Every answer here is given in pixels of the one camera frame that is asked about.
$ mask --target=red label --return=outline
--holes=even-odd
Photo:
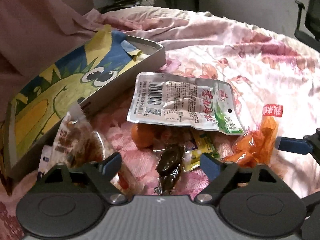
[[[218,99],[219,99],[219,101],[225,101],[226,98],[228,98],[226,92],[224,90],[222,90],[222,89],[219,89],[218,90]]]
[[[268,104],[262,109],[262,116],[282,117],[283,105]]]
[[[124,190],[127,190],[129,188],[129,183],[126,181],[126,179],[122,176],[120,172],[118,172],[118,176],[119,176],[120,187],[123,188]]]

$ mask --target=wrinkled fabric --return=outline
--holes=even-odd
[[[102,27],[61,0],[0,0],[0,26],[0,121],[28,81]]]
[[[129,35],[163,44],[167,62],[159,70],[161,72],[229,82],[234,90],[236,111],[249,130],[259,126],[266,101],[284,105],[279,128],[282,136],[302,138],[319,127],[319,54],[294,39],[210,13],[167,8],[135,7],[104,15],[91,11],[86,17],[99,24],[112,24]],[[132,124],[126,121],[126,116],[132,95],[133,89],[97,114],[91,123],[121,153],[135,177],[146,184],[145,194],[154,194],[158,159],[149,149],[137,149],[131,139]],[[231,154],[235,140],[233,136],[213,134],[221,157]],[[276,152],[271,168],[300,197],[320,187],[320,167],[310,154]],[[33,180],[32,183],[36,179],[32,174],[25,180],[27,178]],[[23,189],[20,195],[3,202],[10,210],[4,212],[3,217],[14,216],[18,199],[29,187],[25,180],[19,184]],[[190,194],[193,198],[208,183],[206,175],[196,169],[183,174],[176,193]],[[20,232],[15,225],[12,228]],[[12,236],[6,228],[4,232],[5,239],[18,239],[18,233]]]

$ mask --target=dark green wrapped snack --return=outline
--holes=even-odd
[[[169,175],[160,176],[160,188],[163,193],[172,191],[174,185],[178,182],[182,171],[182,164],[179,163]]]
[[[175,169],[182,162],[184,150],[179,145],[172,145],[161,155],[156,171],[160,176],[169,175],[171,170]]]
[[[183,147],[172,145],[166,149],[156,167],[159,173],[159,186],[155,188],[155,193],[159,195],[170,194],[175,184],[178,182],[182,172]]]

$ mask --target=white packet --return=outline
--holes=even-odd
[[[240,135],[245,129],[235,109],[233,90],[228,83],[140,73],[127,120]]]
[[[43,175],[48,171],[47,167],[51,156],[51,150],[52,147],[49,145],[44,145],[42,148],[40,163],[38,167],[37,181],[40,180],[43,177]]]

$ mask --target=snack package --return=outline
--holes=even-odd
[[[228,83],[162,73],[140,73],[129,122],[192,126],[197,130],[243,134]]]
[[[52,145],[48,169],[56,163],[69,168],[91,161],[102,161],[114,152],[100,134],[93,131],[80,106],[73,104],[63,118]]]
[[[37,181],[39,181],[43,175],[48,171],[48,162],[50,160],[52,147],[49,145],[44,145],[42,148],[39,168],[38,168],[38,176]]]
[[[155,188],[158,195],[172,193],[182,173],[183,147],[173,144],[165,149],[160,157],[156,171],[159,174],[159,185]]]
[[[282,105],[265,105],[259,130],[240,136],[232,147],[233,155],[222,161],[232,161],[242,167],[254,167],[257,163],[269,164],[279,127],[276,119],[282,117],[282,114]]]
[[[46,152],[44,149],[43,156],[47,161]],[[100,162],[114,152],[111,144],[98,132],[93,131],[80,106],[74,104],[61,122],[46,168],[45,163],[40,161],[40,176],[56,163],[63,162],[69,168],[76,168],[87,162]],[[140,194],[144,188],[124,163],[110,182],[128,198]]]
[[[191,128],[189,137],[185,138],[183,166],[185,171],[191,171],[200,166],[200,156],[202,153],[209,153],[214,158],[219,158],[219,154],[213,146],[212,140],[207,132]]]

